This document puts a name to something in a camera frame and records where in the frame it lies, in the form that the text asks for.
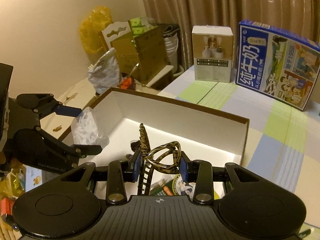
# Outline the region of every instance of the small white box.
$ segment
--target small white box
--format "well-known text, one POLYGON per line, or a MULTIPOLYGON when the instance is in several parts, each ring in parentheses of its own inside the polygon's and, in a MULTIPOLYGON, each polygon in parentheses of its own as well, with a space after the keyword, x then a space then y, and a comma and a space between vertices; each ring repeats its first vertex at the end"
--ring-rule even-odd
POLYGON ((230 82, 233 34, 230 27, 193 26, 195 79, 230 82))
MULTIPOLYGON (((130 142, 139 140, 140 123, 146 127, 151 149, 178 141, 190 160, 206 160, 217 167, 224 167, 227 162, 241 164, 249 128, 249 120, 244 117, 118 88, 107 90, 91 108, 110 143, 100 154, 81 159, 79 164, 92 161, 97 166, 106 166, 111 161, 124 159, 126 154, 133 154, 130 142)), ((59 139, 67 145, 73 144, 71 129, 59 139)), ((165 157, 163 163, 172 164, 172 157, 165 157)), ((152 183, 163 176, 165 174, 155 171, 152 183)), ((137 184, 125 184, 128 198, 137 194, 137 184)), ((105 189, 98 185, 96 195, 105 198, 105 189)), ((214 190, 222 196, 222 183, 215 182, 214 190)))

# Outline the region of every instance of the beige curtain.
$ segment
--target beige curtain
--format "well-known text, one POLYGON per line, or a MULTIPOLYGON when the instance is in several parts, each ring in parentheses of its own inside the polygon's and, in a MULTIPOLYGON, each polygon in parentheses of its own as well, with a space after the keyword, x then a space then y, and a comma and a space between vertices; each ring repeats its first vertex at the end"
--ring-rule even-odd
POLYGON ((178 23, 182 65, 193 65, 193 25, 230 26, 237 46, 238 23, 249 19, 281 27, 319 41, 320 0, 143 0, 148 17, 178 23))

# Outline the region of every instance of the metal screw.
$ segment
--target metal screw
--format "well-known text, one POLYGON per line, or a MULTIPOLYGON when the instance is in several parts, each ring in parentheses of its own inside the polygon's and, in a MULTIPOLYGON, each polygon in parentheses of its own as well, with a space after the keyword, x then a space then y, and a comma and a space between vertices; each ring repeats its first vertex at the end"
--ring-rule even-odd
POLYGON ((201 193, 196 196, 196 199, 201 202, 207 202, 207 201, 211 200, 212 197, 209 194, 201 193))
POLYGON ((108 199, 110 199, 111 201, 114 201, 114 202, 123 200, 123 198, 124 198, 124 196, 119 193, 113 193, 108 196, 108 199))

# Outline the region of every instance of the plastic bag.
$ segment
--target plastic bag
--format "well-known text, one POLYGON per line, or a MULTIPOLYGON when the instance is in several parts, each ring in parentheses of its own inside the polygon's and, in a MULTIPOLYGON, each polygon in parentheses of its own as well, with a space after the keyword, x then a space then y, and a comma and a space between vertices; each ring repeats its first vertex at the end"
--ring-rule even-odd
POLYGON ((79 35, 85 52, 96 54, 103 50, 103 41, 100 32, 113 23, 110 11, 105 6, 98 6, 86 17, 80 27, 79 35))
POLYGON ((118 62, 114 57, 116 50, 111 48, 96 64, 88 70, 88 80, 94 86, 98 94, 103 94, 110 87, 116 87, 122 81, 118 62))
POLYGON ((100 145, 102 148, 109 144, 109 138, 98 126, 91 107, 85 108, 72 121, 71 132, 74 144, 100 145))

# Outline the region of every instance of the white plastic bag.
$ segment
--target white plastic bag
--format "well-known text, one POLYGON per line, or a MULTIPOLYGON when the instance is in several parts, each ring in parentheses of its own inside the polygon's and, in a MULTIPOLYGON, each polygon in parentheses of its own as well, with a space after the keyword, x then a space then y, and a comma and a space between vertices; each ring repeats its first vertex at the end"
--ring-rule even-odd
POLYGON ((100 145, 102 148, 109 144, 109 138, 103 134, 97 125, 91 107, 85 108, 71 123, 74 144, 100 145))
POLYGON ((116 87, 122 81, 119 65, 114 57, 116 50, 111 48, 96 64, 88 70, 88 80, 98 94, 103 94, 110 87, 116 87))

